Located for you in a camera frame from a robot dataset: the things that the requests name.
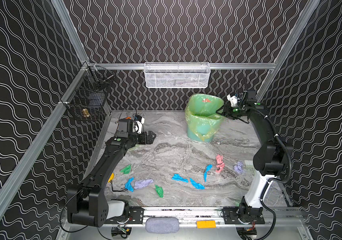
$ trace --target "marble table surface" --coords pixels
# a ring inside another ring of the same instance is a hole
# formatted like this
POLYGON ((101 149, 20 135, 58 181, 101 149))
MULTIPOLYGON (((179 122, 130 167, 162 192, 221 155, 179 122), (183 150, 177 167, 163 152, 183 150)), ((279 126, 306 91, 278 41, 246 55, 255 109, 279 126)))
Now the marble table surface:
MULTIPOLYGON (((112 112, 105 141, 116 131, 119 115, 121 118, 133 115, 133 111, 112 112)), ((145 118, 145 131, 151 130, 157 137, 151 145, 136 146, 129 150, 114 170, 115 190, 124 189, 129 178, 135 180, 153 179, 148 187, 133 192, 112 192, 111 184, 106 187, 107 199, 125 199, 132 206, 238 206, 242 196, 248 191, 254 173, 246 170, 238 174, 233 166, 238 161, 252 160, 260 148, 259 140, 251 124, 225 119, 211 143, 197 142, 187 137, 187 123, 184 112, 177 111, 140 111, 145 118), (223 155, 225 167, 218 174, 216 156, 223 155), (131 164, 131 172, 122 174, 120 170, 131 164), (213 168, 208 172, 207 182, 203 174, 207 165, 213 168), (195 189, 192 184, 172 180, 174 174, 192 178, 205 189, 195 189), (164 190, 160 198, 155 185, 164 190)), ((99 158, 105 150, 105 144, 99 158)), ((268 206, 286 206, 279 185, 273 184, 265 199, 268 206)))

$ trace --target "plastic bag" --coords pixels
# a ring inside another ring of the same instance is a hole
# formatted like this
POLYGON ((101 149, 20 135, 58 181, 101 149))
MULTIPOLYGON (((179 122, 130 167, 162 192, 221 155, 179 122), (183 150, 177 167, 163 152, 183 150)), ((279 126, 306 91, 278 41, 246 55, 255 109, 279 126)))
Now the plastic bag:
POLYGON ((224 119, 223 116, 216 114, 216 110, 223 104, 224 101, 215 96, 192 95, 185 108, 187 136, 196 141, 210 142, 224 119))

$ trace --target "orange block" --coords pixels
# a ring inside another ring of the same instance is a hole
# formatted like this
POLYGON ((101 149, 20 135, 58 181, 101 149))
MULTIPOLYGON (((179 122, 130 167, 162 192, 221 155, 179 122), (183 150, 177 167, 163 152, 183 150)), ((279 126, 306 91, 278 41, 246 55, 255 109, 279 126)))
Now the orange block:
POLYGON ((215 221, 197 221, 197 228, 216 228, 215 221))

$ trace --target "trash can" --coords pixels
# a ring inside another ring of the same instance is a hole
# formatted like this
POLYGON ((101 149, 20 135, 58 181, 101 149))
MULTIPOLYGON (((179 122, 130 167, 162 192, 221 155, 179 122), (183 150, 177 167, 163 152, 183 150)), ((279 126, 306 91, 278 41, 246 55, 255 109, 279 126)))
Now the trash can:
POLYGON ((192 95, 185 108, 187 136, 192 140, 210 142, 223 121, 224 117, 216 114, 223 104, 224 101, 215 96, 192 95))

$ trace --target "black wire basket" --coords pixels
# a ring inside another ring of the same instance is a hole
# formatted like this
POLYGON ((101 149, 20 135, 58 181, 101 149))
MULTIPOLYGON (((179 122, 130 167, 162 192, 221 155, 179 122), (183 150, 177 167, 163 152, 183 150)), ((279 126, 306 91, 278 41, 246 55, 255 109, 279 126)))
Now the black wire basket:
POLYGON ((93 82, 93 87, 96 92, 105 90, 111 86, 114 81, 114 73, 101 66, 90 66, 91 75, 88 78, 93 82))
POLYGON ((65 106, 70 115, 78 121, 103 121, 106 102, 105 88, 95 81, 95 77, 82 78, 65 106))

